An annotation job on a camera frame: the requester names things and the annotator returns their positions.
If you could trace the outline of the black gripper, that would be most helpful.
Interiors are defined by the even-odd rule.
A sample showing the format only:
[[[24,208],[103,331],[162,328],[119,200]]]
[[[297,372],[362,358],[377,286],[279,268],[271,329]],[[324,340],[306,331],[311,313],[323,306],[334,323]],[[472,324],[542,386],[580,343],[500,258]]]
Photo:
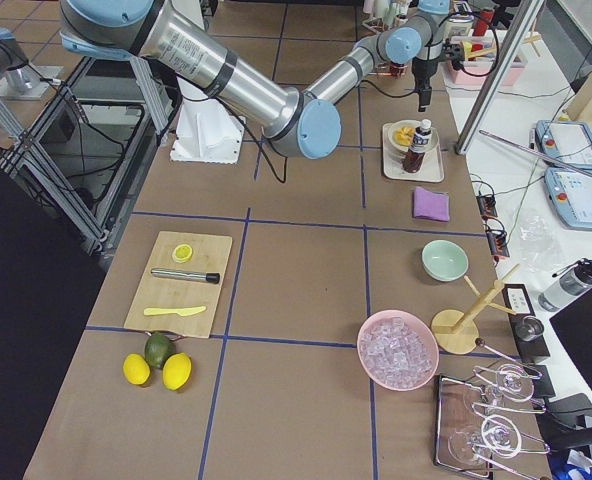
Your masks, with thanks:
[[[424,112],[430,105],[431,78],[436,73],[435,59],[414,58],[412,74],[415,81],[415,91],[418,93],[418,112]]]

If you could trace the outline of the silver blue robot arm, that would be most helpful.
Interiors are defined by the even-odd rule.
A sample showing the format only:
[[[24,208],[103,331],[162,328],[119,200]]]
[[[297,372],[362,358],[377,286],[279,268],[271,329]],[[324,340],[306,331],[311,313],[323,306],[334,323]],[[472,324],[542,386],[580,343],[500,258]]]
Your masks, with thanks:
[[[406,23],[361,39],[304,91],[278,86],[169,1],[63,1],[60,11],[64,37],[157,60],[258,122],[280,155],[318,159],[339,143],[337,102],[381,63],[410,63],[419,107],[428,106],[450,4],[419,2]]]

